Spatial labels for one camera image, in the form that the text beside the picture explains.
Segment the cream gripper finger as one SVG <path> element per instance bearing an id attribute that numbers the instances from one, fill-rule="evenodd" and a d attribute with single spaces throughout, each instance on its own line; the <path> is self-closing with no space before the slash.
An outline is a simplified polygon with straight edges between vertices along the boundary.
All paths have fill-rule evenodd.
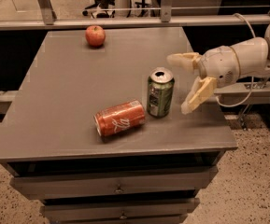
<path id="1" fill-rule="evenodd" d="M 187 72 L 193 72 L 198 68 L 201 55 L 198 52 L 175 53 L 166 57 L 170 65 L 184 68 Z"/>
<path id="2" fill-rule="evenodd" d="M 183 86 L 185 97 L 181 105 L 181 112 L 184 115 L 193 112 L 214 94 L 217 86 L 218 81 L 214 77 L 196 77 L 191 82 L 186 81 Z"/>

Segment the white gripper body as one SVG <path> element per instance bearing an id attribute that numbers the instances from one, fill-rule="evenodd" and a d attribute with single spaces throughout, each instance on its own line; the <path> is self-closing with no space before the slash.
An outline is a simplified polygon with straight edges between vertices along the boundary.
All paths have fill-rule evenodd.
<path id="1" fill-rule="evenodd" d="M 239 78 L 239 62 L 231 47 L 208 50 L 201 56 L 198 67 L 201 78 L 214 77 L 218 88 L 232 85 Z"/>

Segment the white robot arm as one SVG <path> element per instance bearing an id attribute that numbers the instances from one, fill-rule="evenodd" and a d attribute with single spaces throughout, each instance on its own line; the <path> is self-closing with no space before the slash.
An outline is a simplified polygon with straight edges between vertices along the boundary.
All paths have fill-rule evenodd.
<path id="1" fill-rule="evenodd" d="M 270 24 L 264 37 L 255 36 L 232 46 L 220 46 L 203 55 L 198 52 L 171 54 L 167 61 L 187 72 L 198 71 L 181 105 L 181 112 L 189 114 L 211 97 L 216 88 L 233 85 L 243 77 L 270 77 Z"/>

